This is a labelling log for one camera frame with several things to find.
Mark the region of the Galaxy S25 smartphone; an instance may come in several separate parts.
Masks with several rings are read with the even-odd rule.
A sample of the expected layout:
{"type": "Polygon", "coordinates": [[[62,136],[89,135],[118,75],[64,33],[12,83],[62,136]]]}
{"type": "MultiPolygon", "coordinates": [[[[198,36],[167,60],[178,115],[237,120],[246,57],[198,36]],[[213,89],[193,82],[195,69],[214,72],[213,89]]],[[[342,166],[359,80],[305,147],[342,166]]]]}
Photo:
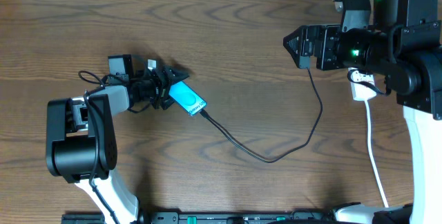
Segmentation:
{"type": "Polygon", "coordinates": [[[178,82],[172,85],[169,95],[190,116],[194,116],[207,106],[206,101],[184,82],[178,82]]]}

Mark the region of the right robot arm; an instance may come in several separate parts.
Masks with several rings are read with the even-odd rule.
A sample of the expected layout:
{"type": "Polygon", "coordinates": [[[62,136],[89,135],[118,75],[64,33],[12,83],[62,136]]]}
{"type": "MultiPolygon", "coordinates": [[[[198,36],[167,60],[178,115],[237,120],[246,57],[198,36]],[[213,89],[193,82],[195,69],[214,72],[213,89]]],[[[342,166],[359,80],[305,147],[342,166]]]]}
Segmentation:
{"type": "Polygon", "coordinates": [[[283,39],[296,66],[311,57],[322,71],[385,78],[383,95],[396,93],[412,146],[414,200],[402,207],[348,203],[337,223],[441,222],[441,21],[438,0],[333,0],[339,24],[305,25],[283,39]]]}

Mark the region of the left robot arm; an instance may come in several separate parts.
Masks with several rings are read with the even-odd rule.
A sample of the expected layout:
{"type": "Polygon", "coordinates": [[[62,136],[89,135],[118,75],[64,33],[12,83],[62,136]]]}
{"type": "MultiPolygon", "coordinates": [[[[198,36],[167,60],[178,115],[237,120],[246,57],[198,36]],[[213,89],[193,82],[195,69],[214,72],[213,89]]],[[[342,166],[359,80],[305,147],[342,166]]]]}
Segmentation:
{"type": "Polygon", "coordinates": [[[108,57],[109,72],[91,75],[93,90],[78,97],[51,100],[47,105],[46,164],[53,176],[84,190],[100,212],[64,214],[62,223],[149,223],[140,200],[117,170],[117,142],[113,118],[136,112],[135,104],[168,109],[173,86],[189,74],[154,59],[141,59],[136,70],[133,55],[108,57]]]}

